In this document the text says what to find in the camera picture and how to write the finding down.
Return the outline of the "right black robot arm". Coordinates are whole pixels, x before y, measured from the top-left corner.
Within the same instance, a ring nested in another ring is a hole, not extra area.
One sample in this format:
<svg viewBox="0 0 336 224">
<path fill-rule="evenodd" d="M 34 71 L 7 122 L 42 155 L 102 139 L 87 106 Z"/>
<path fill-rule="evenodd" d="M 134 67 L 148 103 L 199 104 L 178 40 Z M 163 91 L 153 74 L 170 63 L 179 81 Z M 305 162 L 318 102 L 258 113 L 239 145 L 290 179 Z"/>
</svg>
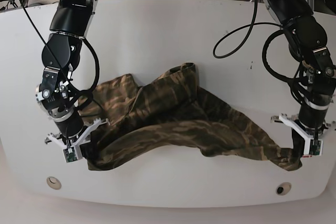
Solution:
<svg viewBox="0 0 336 224">
<path fill-rule="evenodd" d="M 95 14 L 98 0 L 59 0 L 50 25 L 50 35 L 45 42 L 41 59 L 44 65 L 43 79 L 36 88 L 36 101 L 58 127 L 59 133 L 49 133 L 45 143 L 57 144 L 67 163 L 78 161 L 90 154 L 91 135 L 108 119 L 90 113 L 93 122 L 84 121 L 80 115 L 85 107 L 95 102 L 93 91 L 99 80 L 98 56 L 86 39 Z M 90 50 L 95 67 L 93 84 L 78 90 L 72 82 L 72 74 L 80 61 L 82 45 Z"/>
</svg>

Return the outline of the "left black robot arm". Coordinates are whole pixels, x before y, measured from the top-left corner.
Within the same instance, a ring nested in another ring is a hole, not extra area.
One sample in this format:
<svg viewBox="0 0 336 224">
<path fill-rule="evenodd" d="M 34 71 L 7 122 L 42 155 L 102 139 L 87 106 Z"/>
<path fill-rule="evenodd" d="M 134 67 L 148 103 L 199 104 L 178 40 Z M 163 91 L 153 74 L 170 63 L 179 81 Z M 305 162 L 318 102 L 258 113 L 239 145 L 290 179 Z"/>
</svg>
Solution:
<svg viewBox="0 0 336 224">
<path fill-rule="evenodd" d="M 266 40 L 262 62 L 272 76 L 288 84 L 300 103 L 297 115 L 280 114 L 272 120 L 292 129 L 293 140 L 299 142 L 300 156 L 320 156 L 323 140 L 331 130 L 325 117 L 335 93 L 335 65 L 327 48 L 327 33 L 306 0 L 263 1 L 280 28 Z M 270 43 L 280 35 L 285 35 L 290 53 L 299 62 L 292 78 L 272 70 L 266 59 Z"/>
</svg>

